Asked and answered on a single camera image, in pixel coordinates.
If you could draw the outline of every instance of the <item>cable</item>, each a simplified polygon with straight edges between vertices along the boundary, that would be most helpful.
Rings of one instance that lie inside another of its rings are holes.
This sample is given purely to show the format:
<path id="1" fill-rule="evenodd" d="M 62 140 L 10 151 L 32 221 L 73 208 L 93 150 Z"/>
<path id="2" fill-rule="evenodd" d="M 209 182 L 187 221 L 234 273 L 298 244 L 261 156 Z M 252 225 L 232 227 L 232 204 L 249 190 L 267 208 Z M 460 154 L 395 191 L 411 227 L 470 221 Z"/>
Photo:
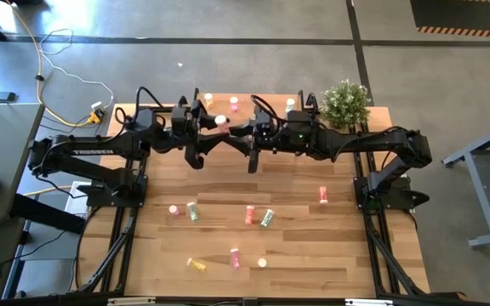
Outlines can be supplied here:
<path id="1" fill-rule="evenodd" d="M 251 101 L 253 101 L 253 103 L 258 106 L 263 112 L 276 120 L 277 131 L 279 131 L 281 124 L 283 124 L 285 120 L 277 116 L 277 113 L 273 109 L 273 107 L 271 107 L 268 102 L 266 102 L 264 99 L 260 98 L 256 94 L 251 94 Z"/>
<path id="2" fill-rule="evenodd" d="M 98 124 L 98 127 L 95 129 L 94 136 L 98 134 L 98 131 L 100 130 L 100 128 L 101 128 L 101 123 Z"/>
<path id="3" fill-rule="evenodd" d="M 166 118 L 164 118 L 162 115 L 157 114 L 157 118 L 162 119 L 162 128 L 166 127 Z"/>
<path id="4" fill-rule="evenodd" d="M 89 118 L 89 117 L 90 117 L 90 115 L 88 115 L 88 116 L 84 116 L 83 118 L 81 118 L 81 120 L 80 120 L 79 122 L 81 122 L 82 120 L 87 119 L 87 118 Z M 54 119 L 52 119 L 52 118 L 49 118 L 49 117 L 47 117 L 47 116 L 43 116 L 43 119 L 47 119 L 47 120 L 48 120 L 48 121 L 50 121 L 50 122 L 54 122 L 54 123 L 56 123 L 56 124 L 60 124 L 60 125 L 62 125 L 62 126 L 64 126 L 64 127 L 67 127 L 67 126 L 66 126 L 64 123 L 59 122 L 59 121 L 57 121 L 57 120 L 54 120 Z M 75 129 L 75 128 L 95 128 L 95 126 L 97 126 L 97 125 L 99 125 L 99 124 L 92 124 L 92 125 L 88 125 L 88 126 L 86 126 L 86 127 L 73 127 L 73 129 Z"/>
<path id="5" fill-rule="evenodd" d="M 160 103 L 160 101 L 158 101 L 157 97 L 154 96 L 154 94 L 151 93 L 151 91 L 144 87 L 144 86 L 141 86 L 139 88 L 137 88 L 137 92 L 135 92 L 135 115 L 134 115 L 134 122 L 135 122 L 135 119 L 137 119 L 137 112 L 138 110 L 140 109 L 140 95 L 141 95 L 141 91 L 144 90 L 146 92 L 146 94 L 148 94 L 149 96 L 151 96 L 151 99 L 154 100 L 154 102 L 156 104 L 158 104 L 158 106 L 162 107 L 163 109 L 168 109 L 168 107 L 164 106 L 162 103 Z"/>
<path id="6" fill-rule="evenodd" d="M 92 209 L 92 212 L 90 212 L 90 214 L 86 217 L 86 220 L 84 221 L 84 226 L 83 226 L 83 229 L 81 230 L 81 234 L 78 236 L 78 241 L 77 241 L 77 252 L 75 253 L 75 258 L 74 258 L 74 276 L 75 276 L 75 287 L 78 289 L 79 285 L 78 285 L 78 259 L 79 259 L 79 253 L 80 253 L 80 250 L 81 250 L 81 241 L 83 241 L 83 236 L 84 236 L 84 232 L 86 231 L 86 227 L 88 225 L 88 222 L 90 221 L 90 219 L 92 219 L 92 217 L 97 213 L 97 211 L 100 210 L 101 207 L 94 207 L 94 209 Z"/>
<path id="7" fill-rule="evenodd" d="M 402 209 L 403 212 L 405 212 L 409 217 L 411 217 L 413 224 L 415 225 L 415 231 L 417 231 L 417 220 L 415 220 L 415 217 L 406 209 Z"/>
<path id="8" fill-rule="evenodd" d="M 68 131 L 63 131 L 63 130 L 60 130 L 58 128 L 53 128 L 53 127 L 47 127 L 46 125 L 43 125 L 43 124 L 39 124 L 39 127 L 41 128 L 46 128 L 46 129 L 49 129 L 51 131 L 55 131 L 55 132 L 60 132 L 60 133 L 70 133 Z"/>
<path id="9" fill-rule="evenodd" d="M 52 190 L 63 190 L 63 189 L 71 189 L 73 186 L 58 186 L 58 189 L 56 189 L 55 187 L 51 187 L 51 188 L 47 188 L 47 189 L 44 189 L 44 190 L 38 190 L 38 191 L 32 191 L 32 192 L 28 192 L 28 193 L 25 193 L 23 196 L 36 196 L 36 195 L 41 195 L 43 193 L 47 193 L 47 192 L 50 192 Z"/>
<path id="10" fill-rule="evenodd" d="M 54 51 L 54 52 L 47 52 L 47 51 L 44 51 L 43 50 L 43 43 L 45 43 L 47 41 L 47 39 L 49 37 L 51 37 L 54 33 L 56 32 L 59 32 L 59 31 L 69 31 L 70 34 L 69 34 L 69 38 L 67 39 L 67 42 L 64 42 L 64 45 L 58 50 L 58 51 Z M 111 101 L 104 106 L 105 109 L 109 108 L 111 105 L 113 105 L 114 101 L 115 101 L 115 96 L 114 96 L 114 93 L 112 92 L 112 90 L 107 87 L 107 85 L 105 85 L 103 82 L 96 82 L 96 81 L 85 81 L 83 80 L 80 76 L 77 76 L 77 75 L 74 75 L 74 74 L 71 74 L 69 72 L 67 72 L 66 70 L 64 70 L 63 68 L 55 65 L 52 60 L 50 60 L 48 58 L 48 56 L 46 54 L 59 54 L 60 52 L 64 51 L 65 49 L 69 48 L 72 44 L 73 44 L 73 41 L 72 41 L 72 38 L 73 38 L 73 30 L 71 29 L 59 29 L 59 30 L 54 30 L 54 31 L 51 31 L 49 34 L 47 34 L 42 40 L 41 42 L 39 42 L 39 52 L 41 53 L 41 55 L 48 61 L 48 63 L 50 64 L 50 66 L 52 66 L 53 69 L 56 69 L 56 70 L 59 70 L 59 71 L 62 71 L 66 76 L 68 77 L 75 77 L 76 79 L 78 79 L 79 81 L 83 82 L 83 83 L 86 83 L 86 84 L 95 84 L 95 85 L 101 85 L 103 86 L 105 89 L 107 89 L 107 91 L 109 92 L 109 94 L 111 94 Z"/>
<path id="11" fill-rule="evenodd" d="M 75 280 L 75 264 L 77 264 L 77 257 L 73 258 L 71 262 L 71 278 L 69 279 L 69 286 L 67 287 L 67 291 L 71 291 L 71 287 L 73 286 L 73 280 Z"/>
<path id="12" fill-rule="evenodd" d="M 123 122 L 121 122 L 118 119 L 117 113 L 119 111 L 121 111 L 124 114 L 124 121 Z M 109 143 L 112 140 L 116 139 L 118 136 L 120 136 L 124 132 L 124 128 L 126 127 L 125 123 L 126 123 L 127 120 L 129 120 L 129 116 L 126 116 L 126 112 L 124 111 L 124 109 L 122 107 L 117 107 L 117 109 L 115 110 L 115 120 L 117 120 L 118 123 L 121 123 L 122 124 L 122 126 L 120 127 L 120 131 L 118 131 L 118 133 L 116 135 L 114 135 L 113 137 L 111 137 L 109 139 L 96 141 L 96 144 L 106 144 L 106 143 Z"/>
<path id="13" fill-rule="evenodd" d="M 387 152 L 387 155 L 385 156 L 385 158 L 383 159 L 383 163 L 381 164 L 381 169 L 379 170 L 383 170 L 385 168 L 385 162 L 387 162 L 387 158 L 389 158 L 389 155 L 390 151 Z"/>
<path id="14" fill-rule="evenodd" d="M 80 195 L 80 196 L 79 195 L 72 195 L 71 192 L 67 192 L 67 191 L 61 189 L 60 187 L 56 186 L 56 184 L 54 184 L 53 182 L 51 182 L 51 181 L 49 181 L 47 179 L 39 178 L 38 175 L 35 176 L 35 179 L 38 179 L 38 180 L 40 180 L 42 182 L 51 184 L 56 190 L 61 191 L 61 192 L 65 193 L 65 194 L 67 194 L 68 196 L 71 197 L 71 199 L 79 199 L 79 198 L 88 196 L 88 195 Z"/>
<path id="15" fill-rule="evenodd" d="M 39 250 L 41 247 L 44 247 L 46 245 L 48 245 L 49 243 L 51 242 L 54 242 L 54 241 L 57 241 L 64 233 L 66 232 L 66 230 L 62 230 L 61 233 L 59 235 L 56 236 L 56 238 L 54 238 L 53 240 L 50 240 L 50 241 L 47 241 L 47 242 L 44 242 L 42 245 L 36 247 L 33 251 L 27 253 L 27 254 L 22 254 L 20 256 L 16 256 L 16 257 L 13 257 L 11 259 L 7 259 L 3 262 L 0 263 L 0 267 L 8 262 L 12 262 L 13 260 L 15 259 L 18 259 L 18 258 L 23 258 L 23 257 L 26 257 L 26 256 L 30 256 L 32 255 L 34 252 L 37 252 L 37 250 Z"/>
<path id="16" fill-rule="evenodd" d="M 50 108 L 48 108 L 44 104 L 43 98 L 41 97 L 41 81 L 43 80 L 43 61 L 41 60 L 41 51 L 39 50 L 39 46 L 37 45 L 37 41 L 35 40 L 35 37 L 31 33 L 30 28 L 27 26 L 27 24 L 22 19 L 22 17 L 20 16 L 20 14 L 12 6 L 12 4 L 11 4 L 11 2 L 9 0 L 5 0 L 5 2 L 11 7 L 11 9 L 13 10 L 13 14 L 16 16 L 16 18 L 18 18 L 18 20 L 20 21 L 20 23 L 26 29 L 28 35 L 30 36 L 30 38 L 31 38 L 31 40 L 33 42 L 33 46 L 35 47 L 35 50 L 37 52 L 37 66 L 38 66 L 38 69 L 37 69 L 37 75 L 35 77 L 36 80 L 37 80 L 37 102 L 39 102 L 40 105 L 43 105 L 45 107 L 45 109 L 47 110 L 47 112 L 50 115 L 54 116 L 56 119 L 58 119 L 60 122 L 62 122 L 63 124 L 65 124 L 68 127 L 74 128 L 74 127 L 84 127 L 86 125 L 89 125 L 90 122 L 88 122 L 88 121 L 83 122 L 83 123 L 78 123 L 78 124 L 73 124 L 73 123 L 67 122 L 65 119 L 63 119 L 62 117 L 58 116 L 55 112 L 53 112 L 52 110 L 50 110 Z"/>
<path id="17" fill-rule="evenodd" d="M 39 166 L 34 167 L 34 168 L 31 170 L 31 171 L 33 172 L 33 171 L 37 170 L 38 168 L 40 168 L 40 169 L 41 169 L 41 171 L 43 171 L 44 162 L 47 160 L 48 154 L 50 154 L 50 152 L 51 152 L 52 150 L 54 150 L 54 149 L 56 149 L 56 148 L 59 148 L 59 147 L 61 147 L 61 146 L 63 146 L 63 145 L 67 145 L 67 144 L 69 144 L 70 142 L 71 142 L 70 140 L 69 140 L 69 141 L 64 141 L 64 142 L 61 142 L 61 143 L 59 143 L 59 144 L 57 144 L 57 145 L 53 145 L 53 146 L 51 146 L 51 147 L 50 147 L 50 148 L 47 150 L 47 153 L 45 153 L 45 154 L 44 154 L 44 156 L 43 156 L 43 160 L 41 161 L 41 163 L 39 164 Z"/>

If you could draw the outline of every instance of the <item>white cable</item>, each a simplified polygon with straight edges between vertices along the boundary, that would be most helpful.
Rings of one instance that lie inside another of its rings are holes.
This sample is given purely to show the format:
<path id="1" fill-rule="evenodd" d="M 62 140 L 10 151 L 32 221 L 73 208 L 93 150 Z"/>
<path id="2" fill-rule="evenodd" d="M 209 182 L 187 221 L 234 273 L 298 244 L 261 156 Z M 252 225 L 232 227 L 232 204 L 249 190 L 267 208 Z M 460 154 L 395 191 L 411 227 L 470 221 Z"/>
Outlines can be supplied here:
<path id="1" fill-rule="evenodd" d="M 58 51 L 54 51 L 54 52 L 47 52 L 45 50 L 43 50 L 43 43 L 49 38 L 51 37 L 54 33 L 56 32 L 60 32 L 60 31 L 69 31 L 69 38 L 67 39 L 66 42 L 64 42 L 64 45 L 58 50 Z M 77 76 L 77 75 L 74 75 L 74 74 L 71 74 L 71 73 L 68 73 L 67 71 L 65 71 L 63 68 L 55 65 L 52 60 L 50 60 L 48 58 L 48 55 L 54 55 L 54 54 L 58 54 L 62 51 L 64 51 L 65 49 L 69 48 L 71 45 L 73 44 L 73 30 L 71 29 L 59 29 L 59 30 L 54 30 L 54 31 L 51 31 L 49 34 L 47 34 L 47 36 L 45 36 L 41 42 L 39 43 L 39 52 L 41 52 L 41 55 L 48 61 L 48 63 L 50 64 L 50 66 L 52 66 L 53 69 L 56 69 L 56 70 L 59 70 L 59 71 L 62 71 L 63 73 L 66 74 L 66 76 L 68 77 L 75 77 L 76 79 L 78 79 L 79 81 L 83 82 L 83 83 L 87 83 L 87 84 L 97 84 L 97 85 L 101 85 L 103 86 L 105 89 L 107 89 L 107 91 L 109 91 L 109 93 L 111 94 L 111 101 L 104 106 L 105 109 L 109 108 L 111 105 L 113 105 L 113 103 L 115 102 L 115 96 L 112 92 L 112 90 L 110 88 L 107 87 L 107 85 L 105 85 L 103 82 L 96 82 L 96 81 L 85 81 L 83 80 L 80 76 Z"/>

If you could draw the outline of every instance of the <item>black mat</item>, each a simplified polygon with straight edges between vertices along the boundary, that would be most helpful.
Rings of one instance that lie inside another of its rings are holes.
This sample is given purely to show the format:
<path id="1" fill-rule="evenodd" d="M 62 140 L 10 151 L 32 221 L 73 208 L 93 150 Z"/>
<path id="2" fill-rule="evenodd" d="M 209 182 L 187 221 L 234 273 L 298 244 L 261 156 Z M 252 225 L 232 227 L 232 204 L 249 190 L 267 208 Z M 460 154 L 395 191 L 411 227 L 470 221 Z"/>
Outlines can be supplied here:
<path id="1" fill-rule="evenodd" d="M 490 2 L 484 0 L 410 0 L 423 33 L 490 37 Z"/>

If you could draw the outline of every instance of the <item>black cable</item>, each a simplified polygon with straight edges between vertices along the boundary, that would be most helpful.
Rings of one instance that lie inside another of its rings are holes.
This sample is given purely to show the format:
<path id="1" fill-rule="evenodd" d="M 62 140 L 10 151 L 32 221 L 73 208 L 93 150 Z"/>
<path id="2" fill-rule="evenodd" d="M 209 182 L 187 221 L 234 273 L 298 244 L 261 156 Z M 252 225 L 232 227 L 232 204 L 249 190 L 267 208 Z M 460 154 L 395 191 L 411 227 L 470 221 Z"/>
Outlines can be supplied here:
<path id="1" fill-rule="evenodd" d="M 417 220 L 415 220 L 415 217 L 406 209 L 403 209 L 403 212 L 405 212 L 409 217 L 411 217 L 413 224 L 415 225 L 415 231 L 417 231 Z"/>
<path id="2" fill-rule="evenodd" d="M 84 119 L 86 119 L 86 118 L 90 118 L 90 115 L 82 117 L 82 118 L 81 118 L 81 120 L 79 120 L 79 121 L 78 121 L 78 122 L 75 124 L 75 127 L 73 127 L 73 129 L 72 129 L 71 131 L 73 131 L 75 128 L 94 128 L 95 124 L 91 124 L 91 125 L 84 126 L 84 127 L 78 127 L 78 126 L 77 126 L 79 123 L 81 123 L 81 122 L 82 122 Z M 64 123 L 59 122 L 59 121 L 57 121 L 57 120 L 54 120 L 54 119 L 52 119 L 52 118 L 50 118 L 50 117 L 47 117 L 47 116 L 43 116 L 43 119 L 47 119 L 47 120 L 48 120 L 48 121 L 50 121 L 50 122 L 54 122 L 54 123 L 56 123 L 56 124 L 60 124 L 60 125 L 62 125 L 62 126 L 64 126 L 64 127 L 69 127 L 68 125 L 65 125 Z"/>
<path id="3" fill-rule="evenodd" d="M 101 123 L 98 124 L 98 127 L 95 129 L 94 136 L 96 136 L 98 134 L 98 131 L 100 130 L 100 128 L 101 128 Z"/>
<path id="4" fill-rule="evenodd" d="M 166 127 L 166 118 L 164 118 L 163 116 L 158 115 L 158 114 L 157 114 L 157 117 L 162 119 L 162 128 L 165 128 Z"/>
<path id="5" fill-rule="evenodd" d="M 57 144 L 57 145 L 55 144 L 55 145 L 51 146 L 51 147 L 50 147 L 50 148 L 47 150 L 47 153 L 45 153 L 45 154 L 44 154 L 44 156 L 43 156 L 43 160 L 41 161 L 41 163 L 40 163 L 38 166 L 34 167 L 34 168 L 32 169 L 32 171 L 35 171 L 35 170 L 37 170 L 38 168 L 40 168 L 40 169 L 41 169 L 41 172 L 43 172 L 44 162 L 47 160 L 48 154 L 50 154 L 50 152 L 51 152 L 52 150 L 54 150 L 54 149 L 56 149 L 56 148 L 59 148 L 59 147 L 61 147 L 61 146 L 63 146 L 63 145 L 67 145 L 67 144 L 69 144 L 70 142 L 71 142 L 70 140 L 69 140 L 69 141 L 64 141 L 64 142 L 61 142 L 61 143 L 59 143 L 59 144 Z"/>
<path id="6" fill-rule="evenodd" d="M 78 285 L 78 256 L 79 256 L 79 252 L 80 252 L 80 249 L 81 249 L 81 241 L 83 241 L 83 236 L 84 236 L 84 231 L 86 231 L 86 227 L 88 225 L 88 222 L 92 219 L 92 217 L 95 215 L 95 213 L 97 211 L 100 210 L 101 207 L 94 207 L 92 209 L 92 212 L 86 217 L 86 220 L 84 221 L 84 226 L 83 226 L 83 229 L 81 230 L 81 234 L 78 236 L 78 241 L 77 241 L 77 251 L 75 253 L 75 259 L 74 259 L 74 262 L 75 262 L 75 265 L 74 265 L 74 270 L 75 270 L 75 286 L 79 287 Z"/>
<path id="7" fill-rule="evenodd" d="M 387 158 L 389 158 L 389 155 L 390 155 L 390 151 L 387 152 L 387 155 L 383 159 L 383 163 L 381 163 L 381 169 L 379 170 L 383 170 L 383 168 L 385 168 L 385 162 L 387 162 Z"/>
<path id="8" fill-rule="evenodd" d="M 79 198 L 88 196 L 88 195 L 80 195 L 80 196 L 79 195 L 72 195 L 71 192 L 67 192 L 67 191 L 61 189 L 56 184 L 54 184 L 52 181 L 49 181 L 48 179 L 44 179 L 44 178 L 39 178 L 39 175 L 36 175 L 35 176 L 35 179 L 38 179 L 38 180 L 40 180 L 42 182 L 51 184 L 54 188 L 56 188 L 56 190 L 61 191 L 61 192 L 65 193 L 65 194 L 67 194 L 71 199 L 79 199 Z"/>
<path id="9" fill-rule="evenodd" d="M 15 259 L 18 259 L 18 258 L 23 258 L 23 257 L 26 257 L 26 256 L 30 256 L 32 255 L 34 252 L 37 252 L 37 250 L 39 250 L 41 247 L 44 247 L 46 245 L 48 245 L 49 243 L 51 242 L 54 242 L 54 241 L 57 241 L 64 233 L 66 232 L 66 230 L 62 230 L 61 233 L 59 235 L 56 236 L 56 238 L 54 238 L 53 240 L 50 240 L 50 241 L 47 241 L 47 242 L 44 242 L 42 245 L 36 247 L 33 251 L 27 253 L 27 254 L 22 254 L 20 256 L 16 256 L 16 257 L 13 257 L 11 259 L 7 259 L 3 262 L 0 263 L 0 267 L 8 262 L 12 262 L 13 260 Z"/>
<path id="10" fill-rule="evenodd" d="M 163 109 L 166 109 L 166 107 L 162 103 L 160 103 L 160 101 L 158 101 L 157 97 L 155 97 L 154 94 L 152 94 L 148 88 L 141 86 L 141 87 L 137 88 L 137 92 L 135 93 L 135 114 L 134 114 L 134 119 L 132 122 L 135 122 L 135 120 L 137 120 L 137 115 L 139 114 L 140 96 L 141 96 L 142 90 L 144 90 L 149 96 L 151 96 L 151 99 L 153 99 L 154 102 L 156 104 L 158 104 L 158 106 L 162 107 Z"/>
<path id="11" fill-rule="evenodd" d="M 96 141 L 95 143 L 96 144 L 106 144 L 106 143 L 109 143 L 109 142 L 113 141 L 114 139 L 116 139 L 118 136 L 120 136 L 124 132 L 124 127 L 125 126 L 122 125 L 122 127 L 120 128 L 120 131 L 118 131 L 118 133 L 115 136 L 113 136 L 113 137 L 111 137 L 109 139 Z"/>
<path id="12" fill-rule="evenodd" d="M 58 128 L 53 128 L 53 127 L 47 127 L 47 126 L 45 126 L 43 124 L 39 124 L 39 127 L 46 128 L 46 129 L 49 129 L 49 130 L 55 131 L 55 132 L 60 132 L 60 133 L 69 133 L 68 131 L 63 131 L 63 130 L 60 130 Z"/>
<path id="13" fill-rule="evenodd" d="M 118 112 L 119 111 L 122 112 L 122 118 L 123 118 L 122 120 L 120 120 L 118 118 Z M 126 115 L 126 111 L 124 111 L 124 109 L 122 107 L 117 107 L 115 109 L 115 120 L 122 125 L 129 123 L 129 122 L 133 122 L 133 118 L 131 116 Z"/>
<path id="14" fill-rule="evenodd" d="M 75 264 L 77 263 L 77 258 L 73 258 L 71 262 L 71 278 L 69 279 L 69 286 L 67 287 L 67 291 L 71 291 L 71 286 L 73 286 L 73 280 L 75 280 Z"/>
<path id="15" fill-rule="evenodd" d="M 277 116 L 277 113 L 273 109 L 273 107 L 271 107 L 268 102 L 266 102 L 264 99 L 260 98 L 256 94 L 251 94 L 251 101 L 253 101 L 253 103 L 258 106 L 263 112 L 268 114 L 268 116 L 276 120 L 277 131 L 279 131 L 281 124 L 283 124 L 285 120 Z"/>

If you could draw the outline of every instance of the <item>white label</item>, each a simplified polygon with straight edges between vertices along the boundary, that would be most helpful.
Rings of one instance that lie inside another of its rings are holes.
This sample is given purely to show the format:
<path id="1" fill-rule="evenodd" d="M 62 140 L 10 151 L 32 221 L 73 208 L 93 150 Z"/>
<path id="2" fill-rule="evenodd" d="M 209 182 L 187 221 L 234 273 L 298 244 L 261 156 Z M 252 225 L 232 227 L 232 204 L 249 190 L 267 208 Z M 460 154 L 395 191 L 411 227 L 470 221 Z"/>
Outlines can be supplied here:
<path id="1" fill-rule="evenodd" d="M 77 155 L 104 155 L 114 154 L 113 150 L 74 150 L 73 154 Z"/>

